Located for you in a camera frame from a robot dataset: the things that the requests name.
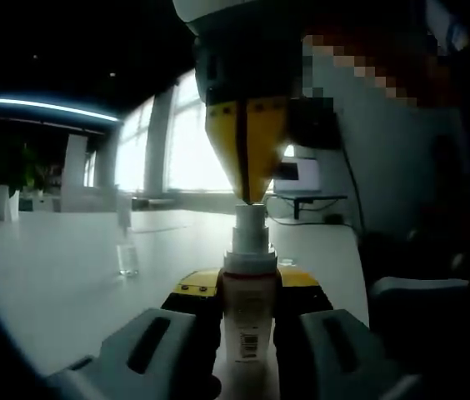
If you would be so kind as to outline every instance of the computer monitor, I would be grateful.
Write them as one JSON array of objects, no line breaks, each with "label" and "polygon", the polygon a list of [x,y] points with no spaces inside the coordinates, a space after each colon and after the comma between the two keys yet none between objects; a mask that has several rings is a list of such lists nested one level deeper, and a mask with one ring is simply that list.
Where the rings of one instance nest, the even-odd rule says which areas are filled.
[{"label": "computer monitor", "polygon": [[314,158],[284,157],[274,174],[274,193],[284,195],[320,192],[318,161]]}]

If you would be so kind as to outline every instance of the barcode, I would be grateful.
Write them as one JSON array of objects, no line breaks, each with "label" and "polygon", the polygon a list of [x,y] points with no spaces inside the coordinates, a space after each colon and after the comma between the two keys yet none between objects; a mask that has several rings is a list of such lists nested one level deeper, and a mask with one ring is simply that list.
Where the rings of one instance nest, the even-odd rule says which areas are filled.
[{"label": "barcode", "polygon": [[258,335],[241,334],[241,357],[255,358],[258,352]]}]

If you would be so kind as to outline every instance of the white table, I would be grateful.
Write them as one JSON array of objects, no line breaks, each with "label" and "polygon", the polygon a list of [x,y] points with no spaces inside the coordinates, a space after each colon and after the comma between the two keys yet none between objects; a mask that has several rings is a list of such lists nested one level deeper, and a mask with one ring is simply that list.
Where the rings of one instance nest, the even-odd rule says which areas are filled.
[{"label": "white table", "polygon": [[[183,210],[134,212],[141,269],[124,278],[118,276],[115,214],[21,212],[20,221],[0,223],[0,318],[42,375],[96,356],[104,338],[161,306],[180,278],[220,268],[234,220]],[[335,308],[368,325],[353,231],[268,223],[279,259],[294,259]]]}]

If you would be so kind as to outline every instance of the led light strip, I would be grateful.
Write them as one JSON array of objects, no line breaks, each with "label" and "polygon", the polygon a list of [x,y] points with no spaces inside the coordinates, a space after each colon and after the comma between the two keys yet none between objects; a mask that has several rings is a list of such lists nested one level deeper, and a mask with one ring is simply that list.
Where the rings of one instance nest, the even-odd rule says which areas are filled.
[{"label": "led light strip", "polygon": [[87,115],[89,117],[94,117],[94,118],[107,119],[108,121],[114,121],[114,122],[118,121],[118,118],[109,117],[108,115],[98,114],[96,112],[78,110],[76,108],[56,106],[53,104],[46,104],[44,102],[26,102],[24,100],[12,100],[9,98],[0,98],[0,103],[1,104],[16,104],[18,106],[50,108],[52,110],[66,111],[67,113],[76,113],[76,114]]}]

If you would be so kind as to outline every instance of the bottle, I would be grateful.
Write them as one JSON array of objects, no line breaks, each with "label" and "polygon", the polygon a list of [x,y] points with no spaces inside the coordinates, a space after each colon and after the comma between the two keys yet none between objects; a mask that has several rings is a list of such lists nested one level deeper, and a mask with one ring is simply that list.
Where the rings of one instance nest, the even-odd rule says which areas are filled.
[{"label": "bottle", "polygon": [[131,232],[132,198],[124,193],[117,195],[117,220],[118,220],[118,271],[124,277],[132,277],[138,274],[137,248],[133,242]]},{"label": "bottle", "polygon": [[237,206],[222,291],[228,363],[264,366],[270,343],[278,257],[268,242],[262,204]]}]

